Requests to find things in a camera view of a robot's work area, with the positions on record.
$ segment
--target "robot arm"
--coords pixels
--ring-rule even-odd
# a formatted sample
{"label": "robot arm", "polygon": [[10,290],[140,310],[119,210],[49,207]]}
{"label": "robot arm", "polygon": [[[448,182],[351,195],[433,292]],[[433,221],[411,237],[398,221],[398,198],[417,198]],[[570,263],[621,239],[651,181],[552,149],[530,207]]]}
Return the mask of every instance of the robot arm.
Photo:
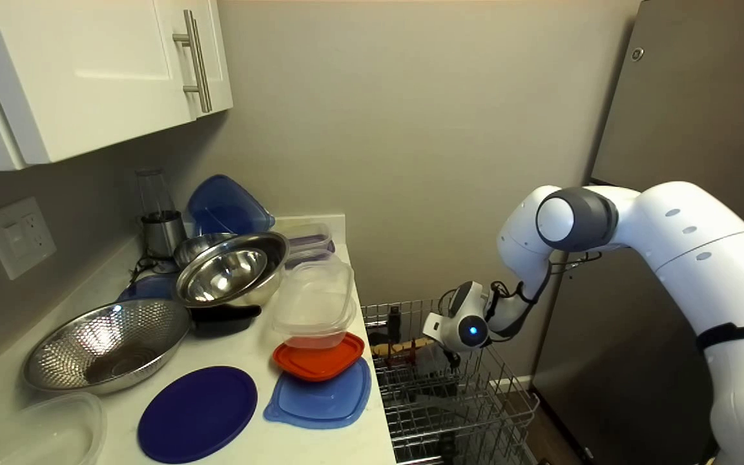
{"label": "robot arm", "polygon": [[744,221],[692,182],[642,193],[535,188],[499,235],[499,255],[519,275],[515,292],[461,285],[447,310],[425,318],[422,334],[453,350],[483,347],[484,327],[492,341],[510,337],[548,285],[550,251],[612,247],[632,247],[696,334],[714,394],[717,465],[744,465]]}

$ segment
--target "outlet cover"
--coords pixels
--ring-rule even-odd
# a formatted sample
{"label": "outlet cover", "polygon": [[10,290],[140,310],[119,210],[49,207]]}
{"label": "outlet cover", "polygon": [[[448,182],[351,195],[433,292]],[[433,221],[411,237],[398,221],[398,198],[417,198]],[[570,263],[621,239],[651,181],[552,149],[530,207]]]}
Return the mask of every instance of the outlet cover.
{"label": "outlet cover", "polygon": [[10,282],[54,255],[54,251],[54,237],[32,195],[0,210],[0,263]]}

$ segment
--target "dishwasher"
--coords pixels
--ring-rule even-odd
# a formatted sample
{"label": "dishwasher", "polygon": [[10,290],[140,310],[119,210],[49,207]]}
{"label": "dishwasher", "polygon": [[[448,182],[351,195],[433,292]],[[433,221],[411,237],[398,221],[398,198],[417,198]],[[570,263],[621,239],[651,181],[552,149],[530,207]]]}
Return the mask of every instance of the dishwasher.
{"label": "dishwasher", "polygon": [[399,465],[535,465],[540,398],[491,350],[448,353],[421,334],[433,300],[360,305]]}

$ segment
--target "dish rack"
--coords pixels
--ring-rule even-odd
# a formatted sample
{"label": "dish rack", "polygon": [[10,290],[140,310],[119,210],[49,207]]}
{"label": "dish rack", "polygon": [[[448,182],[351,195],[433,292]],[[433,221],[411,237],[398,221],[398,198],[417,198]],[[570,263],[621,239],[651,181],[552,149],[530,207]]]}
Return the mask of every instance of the dish rack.
{"label": "dish rack", "polygon": [[447,353],[421,334],[433,300],[363,305],[395,460],[402,465],[535,465],[527,427],[540,398],[492,349]]}

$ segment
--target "silver handle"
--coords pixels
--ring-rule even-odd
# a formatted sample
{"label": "silver handle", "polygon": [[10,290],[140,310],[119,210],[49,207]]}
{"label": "silver handle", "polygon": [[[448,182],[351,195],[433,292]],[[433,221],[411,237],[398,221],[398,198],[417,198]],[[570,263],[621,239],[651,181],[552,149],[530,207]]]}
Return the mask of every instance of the silver handle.
{"label": "silver handle", "polygon": [[173,34],[173,42],[191,49],[191,65],[194,65],[194,79],[195,79],[194,86],[182,86],[182,92],[195,92],[199,109],[208,114],[212,89],[208,89],[205,65],[200,58],[195,18],[191,9],[182,9],[182,18],[185,18],[185,34]]}

